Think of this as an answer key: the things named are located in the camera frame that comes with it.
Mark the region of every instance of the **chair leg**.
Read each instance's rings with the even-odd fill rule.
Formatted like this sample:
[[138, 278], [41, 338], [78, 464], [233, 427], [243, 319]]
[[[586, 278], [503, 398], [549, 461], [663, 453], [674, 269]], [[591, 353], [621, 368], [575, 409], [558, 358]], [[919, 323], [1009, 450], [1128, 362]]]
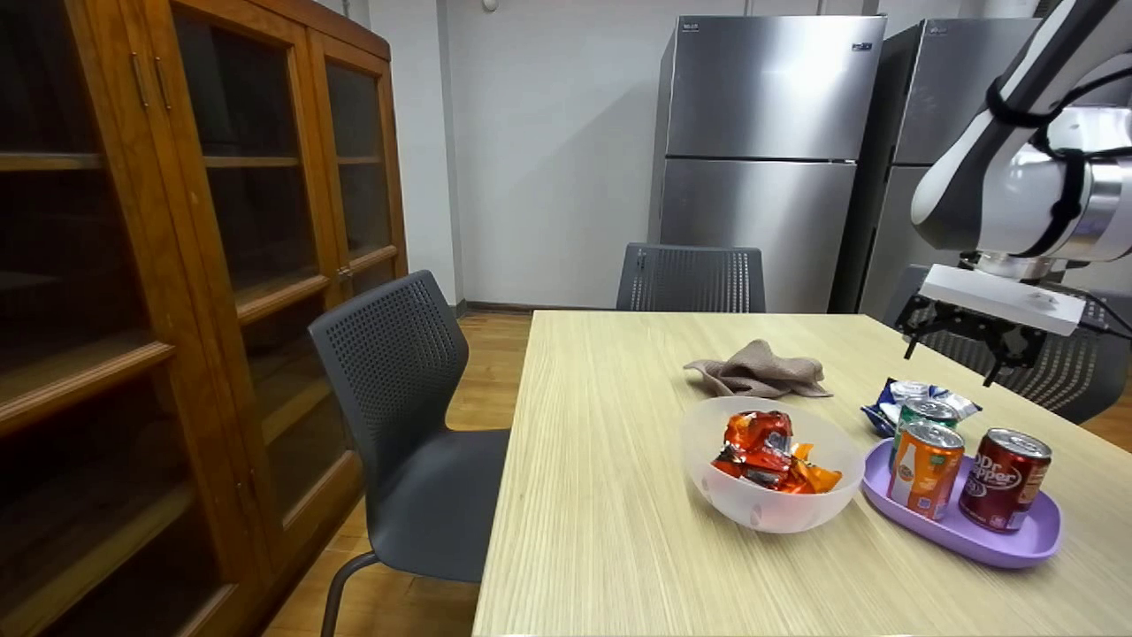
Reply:
[[355, 554], [349, 563], [338, 567], [338, 573], [334, 573], [330, 581], [330, 595], [325, 595], [325, 614], [322, 614], [322, 637], [334, 637], [336, 621], [338, 621], [338, 601], [343, 601], [343, 588], [347, 581], [366, 570], [381, 563], [376, 553]]

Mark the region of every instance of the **stainless steel refrigerator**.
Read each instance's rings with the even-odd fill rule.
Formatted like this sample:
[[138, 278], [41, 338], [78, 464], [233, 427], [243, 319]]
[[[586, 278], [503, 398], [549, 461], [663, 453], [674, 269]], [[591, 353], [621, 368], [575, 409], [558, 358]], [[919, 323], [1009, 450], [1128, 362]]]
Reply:
[[886, 18], [678, 18], [646, 237], [763, 256], [768, 310], [823, 310]]
[[960, 250], [937, 250], [915, 233], [914, 191], [982, 107], [986, 86], [1014, 59], [1033, 29], [1033, 18], [941, 18], [886, 38], [834, 310], [886, 319], [909, 263], [960, 263]]

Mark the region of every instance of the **gray chair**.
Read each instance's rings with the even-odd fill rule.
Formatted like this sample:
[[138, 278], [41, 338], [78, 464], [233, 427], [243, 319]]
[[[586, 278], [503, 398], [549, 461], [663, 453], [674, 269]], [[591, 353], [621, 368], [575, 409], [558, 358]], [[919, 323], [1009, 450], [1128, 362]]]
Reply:
[[322, 634], [362, 567], [476, 583], [506, 432], [448, 432], [467, 338], [433, 273], [376, 287], [311, 323], [311, 338], [366, 468], [370, 547], [330, 583]]
[[[930, 310], [903, 310], [909, 297], [919, 290], [922, 274], [926, 264], [909, 264], [904, 283], [887, 316], [894, 327], [904, 327], [904, 323], [919, 323], [922, 316], [915, 310]], [[1121, 336], [1126, 326], [1117, 326], [1105, 304], [1117, 316], [1132, 316], [1132, 297], [1088, 297], [1081, 326], [1073, 336], [1046, 336], [1033, 365], [1001, 368], [995, 382], [1077, 424], [1117, 404], [1132, 365], [1132, 342]], [[986, 375], [986, 368], [995, 365], [986, 342], [960, 332], [926, 332], [919, 336], [919, 342], [979, 375]]]
[[625, 245], [618, 310], [763, 310], [757, 247]]

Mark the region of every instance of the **chair backrest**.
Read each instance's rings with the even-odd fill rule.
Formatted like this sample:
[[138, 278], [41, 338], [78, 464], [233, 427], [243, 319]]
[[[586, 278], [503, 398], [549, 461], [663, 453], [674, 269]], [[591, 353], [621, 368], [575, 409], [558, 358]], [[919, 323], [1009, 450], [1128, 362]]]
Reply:
[[[890, 326], [899, 319], [899, 306], [919, 290], [922, 274], [922, 264], [909, 264], [904, 287], [890, 304]], [[1100, 297], [1100, 304], [1112, 304], [1117, 316], [1132, 310], [1132, 297]], [[1029, 395], [1066, 419], [1088, 419], [1094, 415], [1106, 409], [1126, 390], [1132, 342], [1113, 332], [1087, 327], [1121, 327], [1100, 304], [1087, 304], [1081, 326], [1073, 336], [1046, 336], [1033, 368], [1001, 368], [995, 382]], [[930, 332], [919, 342], [974, 371], [986, 371], [995, 365], [992, 349], [969, 336]]]
[[763, 310], [757, 247], [625, 245], [618, 310]]
[[381, 500], [401, 464], [447, 427], [467, 338], [433, 273], [376, 287], [311, 323], [311, 338]]

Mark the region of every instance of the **red can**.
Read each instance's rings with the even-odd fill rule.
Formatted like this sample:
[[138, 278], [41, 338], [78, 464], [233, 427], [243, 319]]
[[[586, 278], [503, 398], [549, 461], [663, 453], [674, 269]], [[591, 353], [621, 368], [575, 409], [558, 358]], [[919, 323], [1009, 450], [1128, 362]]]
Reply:
[[1011, 427], [992, 427], [967, 473], [960, 509], [1001, 535], [1014, 535], [1051, 468], [1051, 447]]

